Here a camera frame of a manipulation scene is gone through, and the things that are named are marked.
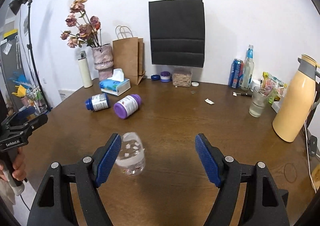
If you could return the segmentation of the person left hand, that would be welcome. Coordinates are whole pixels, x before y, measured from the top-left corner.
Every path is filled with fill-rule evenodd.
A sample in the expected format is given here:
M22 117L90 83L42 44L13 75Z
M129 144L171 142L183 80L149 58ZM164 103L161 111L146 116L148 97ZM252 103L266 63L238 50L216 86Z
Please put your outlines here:
M19 147L17 149L17 155L14 161L12 161L12 167L14 168L14 171L12 173L12 177L15 178L16 180L22 182L23 180L25 180L27 173L25 171L25 155L23 153L23 148ZM3 166L3 158L1 158L1 180L4 180L5 182L7 182L7 177L4 175L3 173L4 170L4 166Z

